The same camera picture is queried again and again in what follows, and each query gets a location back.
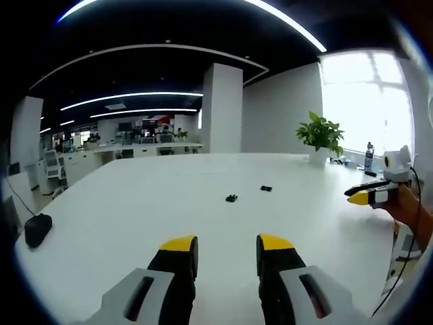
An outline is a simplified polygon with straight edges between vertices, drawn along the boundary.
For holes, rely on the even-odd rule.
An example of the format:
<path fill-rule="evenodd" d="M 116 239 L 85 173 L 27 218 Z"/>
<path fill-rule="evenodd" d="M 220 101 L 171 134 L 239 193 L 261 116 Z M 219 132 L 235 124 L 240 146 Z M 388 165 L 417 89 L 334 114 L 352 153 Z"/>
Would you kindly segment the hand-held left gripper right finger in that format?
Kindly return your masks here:
<path fill-rule="evenodd" d="M 307 266 L 288 240 L 259 234 L 256 266 L 266 324 L 367 323 L 351 292 L 317 266 Z"/>

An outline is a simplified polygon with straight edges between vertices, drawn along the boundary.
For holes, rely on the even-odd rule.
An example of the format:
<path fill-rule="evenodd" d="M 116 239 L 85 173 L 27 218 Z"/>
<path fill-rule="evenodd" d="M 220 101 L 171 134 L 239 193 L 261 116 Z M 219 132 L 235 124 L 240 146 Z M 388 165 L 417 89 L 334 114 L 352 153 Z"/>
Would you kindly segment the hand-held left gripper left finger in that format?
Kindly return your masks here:
<path fill-rule="evenodd" d="M 101 307 L 77 324 L 189 324 L 198 274 L 198 237 L 165 242 L 147 268 L 108 290 Z"/>

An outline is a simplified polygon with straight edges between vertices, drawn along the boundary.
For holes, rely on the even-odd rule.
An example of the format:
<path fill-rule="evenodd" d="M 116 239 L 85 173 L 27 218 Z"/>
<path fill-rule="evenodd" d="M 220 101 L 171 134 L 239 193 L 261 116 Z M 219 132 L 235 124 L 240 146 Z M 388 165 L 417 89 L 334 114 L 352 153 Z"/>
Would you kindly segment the person's right hand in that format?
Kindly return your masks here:
<path fill-rule="evenodd" d="M 419 204 L 412 191 L 407 186 L 400 185 L 397 197 L 385 202 L 382 208 L 394 220 L 410 228 L 418 247 L 424 252 L 432 236 L 432 214 Z"/>

